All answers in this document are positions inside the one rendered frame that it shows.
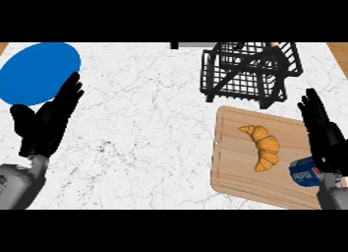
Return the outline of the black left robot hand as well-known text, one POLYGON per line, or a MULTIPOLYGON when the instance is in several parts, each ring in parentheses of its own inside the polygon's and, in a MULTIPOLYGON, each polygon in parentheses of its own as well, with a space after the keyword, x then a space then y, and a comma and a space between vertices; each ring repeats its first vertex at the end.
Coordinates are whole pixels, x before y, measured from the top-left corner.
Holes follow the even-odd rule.
POLYGON ((81 90, 79 74, 73 72, 66 79, 53 101, 47 101, 38 111, 23 104, 10 107, 14 121, 14 132, 22 137, 19 156, 28 158, 31 155, 50 157, 57 150, 67 119, 72 115, 81 90))

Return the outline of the golden croissant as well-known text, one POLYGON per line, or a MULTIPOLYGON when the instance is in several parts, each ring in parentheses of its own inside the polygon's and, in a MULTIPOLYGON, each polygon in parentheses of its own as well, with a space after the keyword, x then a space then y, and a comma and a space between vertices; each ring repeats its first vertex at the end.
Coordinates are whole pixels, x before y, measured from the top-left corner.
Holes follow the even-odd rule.
POLYGON ((279 140, 262 126, 240 126, 237 130, 248 134, 258 151, 253 170, 256 172, 267 171, 279 163, 279 140))

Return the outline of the wooden cutting board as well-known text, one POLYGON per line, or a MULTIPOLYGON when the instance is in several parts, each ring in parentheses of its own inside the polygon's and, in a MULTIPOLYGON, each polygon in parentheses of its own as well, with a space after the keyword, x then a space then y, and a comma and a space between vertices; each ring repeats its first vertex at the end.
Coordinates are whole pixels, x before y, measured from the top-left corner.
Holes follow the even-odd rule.
POLYGON ((211 185, 219 193, 286 209, 318 209, 317 188, 299 186, 289 164, 310 156, 305 125, 299 120, 228 106, 217 110, 211 185), (240 126, 262 126, 280 144, 279 163, 253 171, 258 151, 240 126))

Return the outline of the blue round plate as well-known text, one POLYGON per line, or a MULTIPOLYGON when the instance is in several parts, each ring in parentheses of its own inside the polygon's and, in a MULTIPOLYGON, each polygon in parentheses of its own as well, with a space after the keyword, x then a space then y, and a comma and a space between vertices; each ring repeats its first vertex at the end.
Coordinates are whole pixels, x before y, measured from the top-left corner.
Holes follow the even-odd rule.
POLYGON ((8 104, 26 106, 48 101, 79 66, 79 53, 67 43, 41 42, 28 46, 0 69, 0 98, 8 104))

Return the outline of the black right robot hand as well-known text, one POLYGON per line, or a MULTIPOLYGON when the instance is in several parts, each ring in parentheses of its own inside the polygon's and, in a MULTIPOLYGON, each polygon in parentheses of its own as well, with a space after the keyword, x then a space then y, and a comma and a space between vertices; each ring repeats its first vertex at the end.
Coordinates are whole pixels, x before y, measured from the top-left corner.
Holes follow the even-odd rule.
POLYGON ((305 90, 298 108, 315 167, 321 172, 348 177, 348 138, 343 137, 336 123, 329 120, 314 88, 305 90))

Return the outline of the grey appliance edge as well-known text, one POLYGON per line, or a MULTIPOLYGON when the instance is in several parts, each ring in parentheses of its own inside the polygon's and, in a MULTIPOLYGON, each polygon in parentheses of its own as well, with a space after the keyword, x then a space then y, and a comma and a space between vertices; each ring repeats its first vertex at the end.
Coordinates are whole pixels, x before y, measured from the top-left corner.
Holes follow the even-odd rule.
POLYGON ((169 42, 171 49, 180 49, 184 47, 209 47, 214 48, 215 42, 169 42))

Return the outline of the blue soda can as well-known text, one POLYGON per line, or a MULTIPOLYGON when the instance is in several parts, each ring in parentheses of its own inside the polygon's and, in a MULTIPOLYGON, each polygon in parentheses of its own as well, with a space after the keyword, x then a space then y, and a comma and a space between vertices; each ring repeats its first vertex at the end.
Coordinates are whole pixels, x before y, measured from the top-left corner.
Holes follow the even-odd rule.
POLYGON ((299 186, 312 187, 318 185, 320 171, 311 157, 295 160, 289 165, 289 171, 292 179, 299 186))

